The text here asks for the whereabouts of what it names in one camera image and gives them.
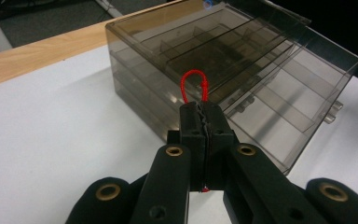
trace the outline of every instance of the wooden surface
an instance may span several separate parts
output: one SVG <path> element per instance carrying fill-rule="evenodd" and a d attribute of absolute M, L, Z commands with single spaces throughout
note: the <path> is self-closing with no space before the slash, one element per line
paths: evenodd
<path fill-rule="evenodd" d="M 181 2 L 181 0 L 151 7 L 110 21 L 104 21 L 63 35 L 57 35 L 29 45 L 0 52 L 0 83 L 73 57 L 82 52 L 106 45 L 104 26 L 108 22 L 122 20 L 177 2 Z"/>

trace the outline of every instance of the red wire loop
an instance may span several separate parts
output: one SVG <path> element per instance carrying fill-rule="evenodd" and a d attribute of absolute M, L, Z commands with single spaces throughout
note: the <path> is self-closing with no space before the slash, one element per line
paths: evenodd
<path fill-rule="evenodd" d="M 202 97 L 201 101 L 208 101 L 208 80 L 206 79 L 206 76 L 203 72 L 201 72 L 198 69 L 192 69 L 186 73 L 183 74 L 182 79 L 180 80 L 180 91 L 182 92 L 183 100 L 185 101 L 185 104 L 188 103 L 186 92 L 185 92 L 185 81 L 186 78 L 190 75 L 200 75 L 202 77 L 201 81 L 201 87 L 202 87 Z"/>

